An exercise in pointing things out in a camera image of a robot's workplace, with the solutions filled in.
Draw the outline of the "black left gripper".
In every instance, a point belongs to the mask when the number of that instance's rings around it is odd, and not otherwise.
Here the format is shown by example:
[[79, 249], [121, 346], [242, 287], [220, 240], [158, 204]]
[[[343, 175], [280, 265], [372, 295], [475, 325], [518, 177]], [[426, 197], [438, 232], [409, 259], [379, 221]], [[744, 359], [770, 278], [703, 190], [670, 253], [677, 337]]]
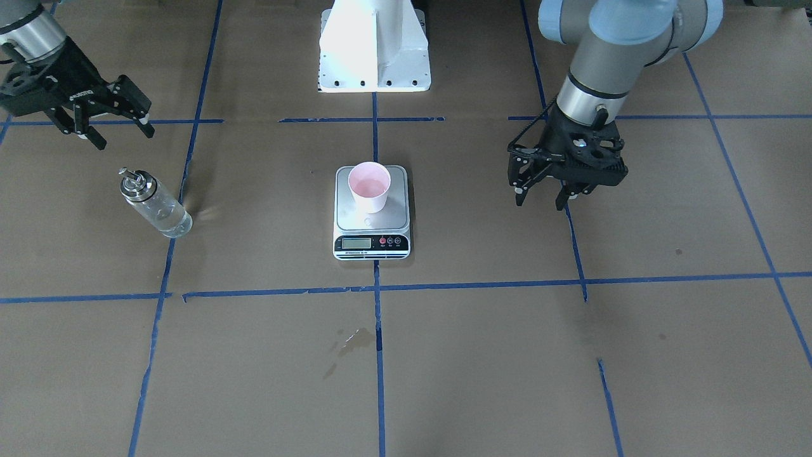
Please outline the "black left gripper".
[[616, 186], [627, 176], [622, 158], [625, 142], [617, 124], [609, 121], [609, 111], [600, 105], [594, 119], [583, 125], [572, 121], [556, 105], [551, 105], [533, 120], [545, 121], [535, 147], [522, 147], [518, 135], [507, 146], [507, 179], [515, 191], [515, 202], [522, 206], [528, 191], [537, 182], [552, 177], [561, 182], [556, 210], [562, 211], [577, 191], [595, 186]]

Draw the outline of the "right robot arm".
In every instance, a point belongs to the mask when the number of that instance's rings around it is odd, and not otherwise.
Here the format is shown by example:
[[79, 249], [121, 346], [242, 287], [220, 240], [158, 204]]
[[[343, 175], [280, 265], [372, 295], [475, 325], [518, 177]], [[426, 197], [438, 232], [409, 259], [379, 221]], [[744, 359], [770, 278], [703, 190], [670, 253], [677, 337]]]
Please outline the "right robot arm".
[[20, 117], [42, 112], [63, 133], [107, 146], [90, 119], [116, 115], [153, 138], [151, 101], [126, 75], [108, 82], [40, 1], [2, 2], [2, 108]]

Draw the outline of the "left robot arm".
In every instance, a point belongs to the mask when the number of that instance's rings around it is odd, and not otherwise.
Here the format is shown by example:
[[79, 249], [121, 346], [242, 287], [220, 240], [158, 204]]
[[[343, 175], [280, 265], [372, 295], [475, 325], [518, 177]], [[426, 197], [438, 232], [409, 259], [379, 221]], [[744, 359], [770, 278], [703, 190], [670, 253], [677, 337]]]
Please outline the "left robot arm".
[[539, 30], [576, 52], [533, 147], [507, 146], [507, 180], [521, 206], [545, 178], [561, 182], [556, 209], [627, 176], [615, 119], [647, 67], [692, 50], [723, 19], [721, 1], [542, 1]]

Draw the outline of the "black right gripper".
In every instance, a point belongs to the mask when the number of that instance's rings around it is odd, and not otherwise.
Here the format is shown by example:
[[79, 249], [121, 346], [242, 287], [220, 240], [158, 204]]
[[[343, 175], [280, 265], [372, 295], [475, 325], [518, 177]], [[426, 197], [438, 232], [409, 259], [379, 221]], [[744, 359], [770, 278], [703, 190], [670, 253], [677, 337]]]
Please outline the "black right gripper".
[[[90, 125], [87, 105], [77, 102], [81, 100], [96, 102], [96, 107], [90, 109], [92, 116], [102, 113], [102, 106], [111, 107], [132, 119], [146, 138], [154, 137], [148, 96], [126, 75], [113, 82], [112, 93], [98, 69], [71, 38], [66, 38], [63, 46], [44, 60], [14, 64], [2, 81], [2, 108], [8, 113], [20, 117], [50, 111], [50, 121], [63, 134], [75, 134], [104, 150], [107, 140]], [[64, 106], [72, 109], [73, 114]]]

